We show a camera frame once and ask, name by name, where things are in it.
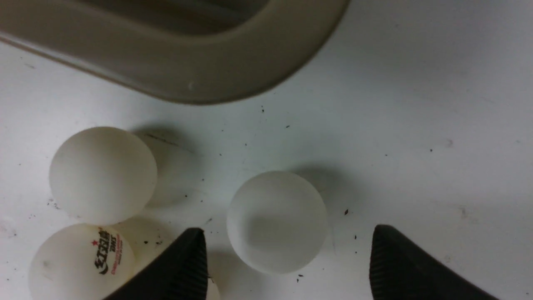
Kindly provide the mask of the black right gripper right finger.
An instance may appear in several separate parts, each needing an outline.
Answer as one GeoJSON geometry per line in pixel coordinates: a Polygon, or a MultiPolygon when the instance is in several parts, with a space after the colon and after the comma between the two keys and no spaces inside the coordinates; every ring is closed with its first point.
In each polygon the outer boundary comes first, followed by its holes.
{"type": "Polygon", "coordinates": [[[375,300],[495,300],[390,225],[374,228],[370,286],[375,300]]]}

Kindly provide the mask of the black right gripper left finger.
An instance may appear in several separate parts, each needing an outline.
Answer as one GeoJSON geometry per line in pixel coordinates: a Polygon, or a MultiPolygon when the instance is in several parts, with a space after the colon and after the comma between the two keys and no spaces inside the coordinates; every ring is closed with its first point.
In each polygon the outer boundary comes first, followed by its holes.
{"type": "Polygon", "coordinates": [[[205,300],[208,289],[204,230],[186,229],[165,251],[107,300],[205,300]]]}

